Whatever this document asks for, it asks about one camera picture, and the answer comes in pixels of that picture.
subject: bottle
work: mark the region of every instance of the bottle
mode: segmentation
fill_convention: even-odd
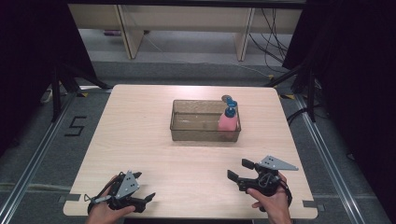
[[[237,102],[231,98],[231,96],[226,97],[227,108],[224,110],[224,113],[221,114],[219,119],[219,127],[218,131],[235,131],[236,125],[238,122],[238,117],[236,116],[235,107],[237,106]]]

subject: blue bottle cap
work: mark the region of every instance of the blue bottle cap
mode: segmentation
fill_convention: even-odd
[[[235,109],[232,107],[227,107],[224,111],[224,115],[227,118],[233,118],[235,116]]]
[[[227,97],[227,106],[229,107],[236,107],[238,103],[233,100],[231,97]]]

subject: human hand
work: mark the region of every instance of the human hand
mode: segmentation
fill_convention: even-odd
[[[109,191],[110,191],[110,187],[106,189],[106,191],[101,195],[101,197],[107,196]],[[119,218],[132,213],[134,210],[135,210],[134,206],[127,206],[121,208],[120,210],[112,210],[111,208],[108,207],[106,202],[101,202],[93,206],[85,223],[113,224],[116,223]]]
[[[286,183],[286,177],[281,173],[279,173],[279,176]],[[271,224],[292,223],[289,212],[288,196],[281,186],[277,188],[276,193],[271,197],[262,195],[255,189],[247,189],[247,193],[258,201],[251,205],[253,208],[264,207]]]

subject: clear plastic bin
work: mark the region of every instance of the clear plastic bin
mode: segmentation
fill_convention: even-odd
[[[227,104],[222,101],[175,100],[171,133],[173,141],[236,142],[241,132],[238,117],[235,131],[218,131],[219,118]]]

